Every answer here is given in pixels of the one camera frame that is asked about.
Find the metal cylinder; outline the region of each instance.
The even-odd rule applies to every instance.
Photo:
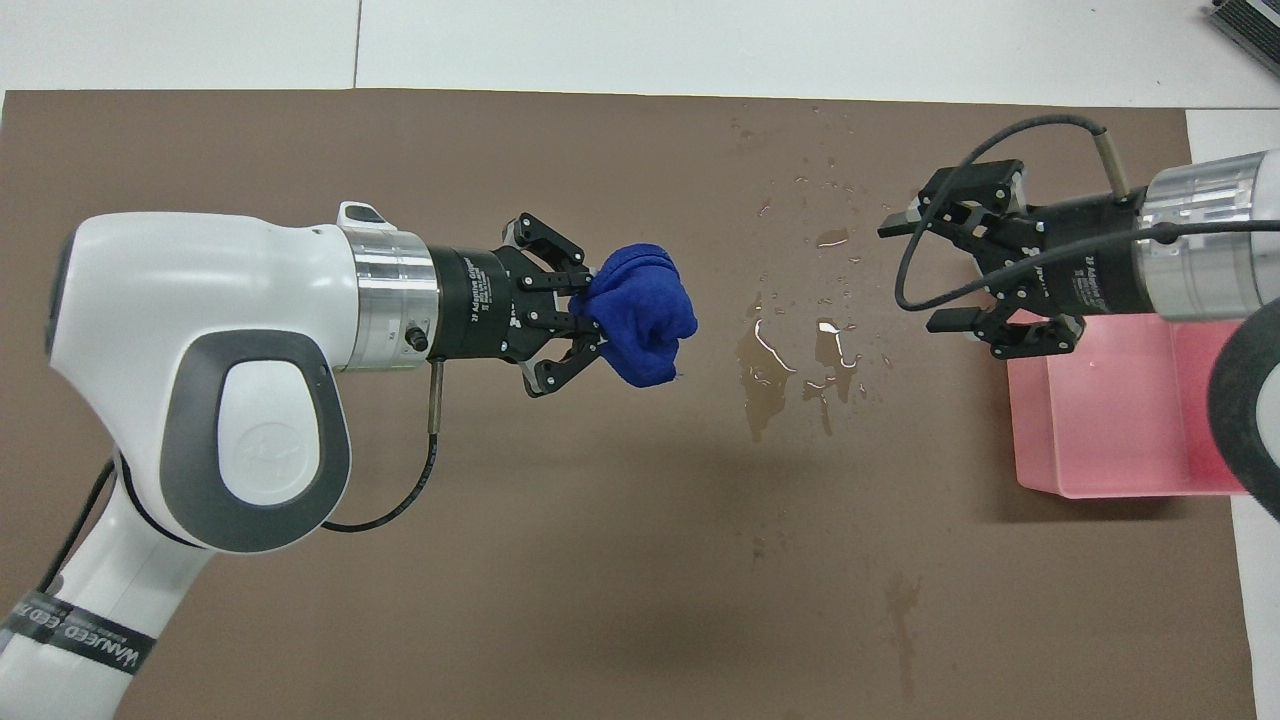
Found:
[[[1275,219],[1280,152],[1164,170],[1151,182],[1139,227],[1160,223]],[[1215,233],[1135,249],[1147,295],[1169,320],[1243,318],[1280,297],[1280,233]]]
[[[360,319],[346,370],[416,368],[430,347],[406,340],[420,328],[431,345],[439,325],[440,287],[431,254],[408,232],[344,227],[356,261]]]

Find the robot logo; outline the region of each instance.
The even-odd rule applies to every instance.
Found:
[[[223,482],[236,497],[253,505],[284,502],[311,480],[307,452],[297,428],[283,423],[261,423],[248,428],[236,441],[223,470]]]

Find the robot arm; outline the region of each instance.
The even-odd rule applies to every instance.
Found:
[[[0,629],[0,717],[110,717],[215,552],[269,552],[325,523],[351,464],[334,373],[497,357],[530,396],[556,392],[605,342],[561,307],[593,275],[529,214],[492,252],[428,246],[355,202],[310,228],[86,220],[63,252],[46,351],[111,433],[115,484],[79,550]],[[536,360],[556,338],[568,352]]]
[[[1027,202],[1020,160],[972,164],[1005,137],[1041,124],[1106,131],[1084,118],[1033,118],[1001,131],[956,168],[937,170],[881,237],[910,234],[897,278],[905,310],[931,310],[984,290],[987,307],[936,310],[929,332],[969,333],[997,359],[1071,352],[1085,316],[1158,313],[1167,320],[1248,318],[1210,380],[1210,427],[1231,471],[1280,519],[1280,150],[1158,173],[1129,190],[1098,142],[1112,191],[1052,205]],[[902,286],[910,254],[932,231],[973,256],[979,279],[925,302]],[[1014,323],[1018,311],[1042,319]]]

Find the crumpled cloth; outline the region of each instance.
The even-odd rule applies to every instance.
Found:
[[[600,356],[635,387],[675,379],[680,341],[698,331],[680,272],[657,245],[628,245],[611,255],[568,309],[600,323],[608,338]]]

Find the black tape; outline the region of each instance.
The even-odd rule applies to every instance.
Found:
[[[151,635],[40,591],[27,593],[0,629],[74,652],[129,675],[137,674],[156,644]]]

